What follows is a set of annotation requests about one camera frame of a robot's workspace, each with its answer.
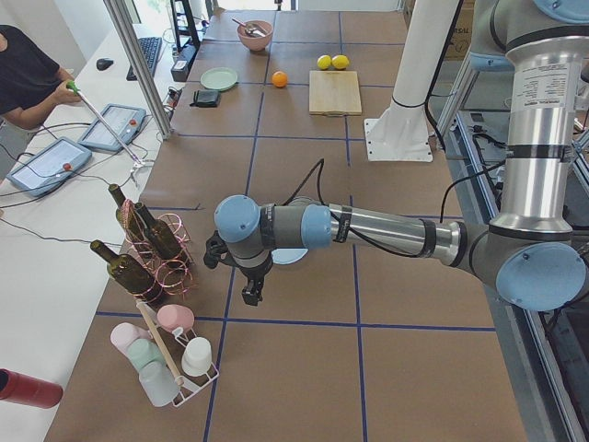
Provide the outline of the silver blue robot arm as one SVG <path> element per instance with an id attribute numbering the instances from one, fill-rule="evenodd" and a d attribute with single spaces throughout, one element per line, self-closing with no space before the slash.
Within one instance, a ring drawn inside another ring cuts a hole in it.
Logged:
<path id="1" fill-rule="evenodd" d="M 408 258 L 434 258 L 468 272 L 505 301 L 559 308 L 582 291 L 587 267 L 562 215 L 583 59 L 584 1 L 478 1 L 471 55 L 514 68 L 499 213 L 487 225 L 433 222 L 305 198 L 258 205 L 225 198 L 203 260 L 238 268 L 249 305 L 261 301 L 272 252 L 363 241 Z"/>

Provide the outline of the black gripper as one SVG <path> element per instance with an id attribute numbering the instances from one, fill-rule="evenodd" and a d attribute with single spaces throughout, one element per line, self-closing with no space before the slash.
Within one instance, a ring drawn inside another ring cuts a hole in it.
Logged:
<path id="1" fill-rule="evenodd" d="M 242 297 L 245 304 L 258 305 L 263 299 L 263 277 L 272 268 L 271 256 L 268 255 L 261 264 L 254 267 L 246 267 L 239 264 L 217 231 L 206 240 L 205 247 L 206 250 L 203 256 L 205 266 L 209 269 L 215 269 L 219 263 L 222 263 L 238 268 L 248 278 L 248 283 L 242 290 Z"/>

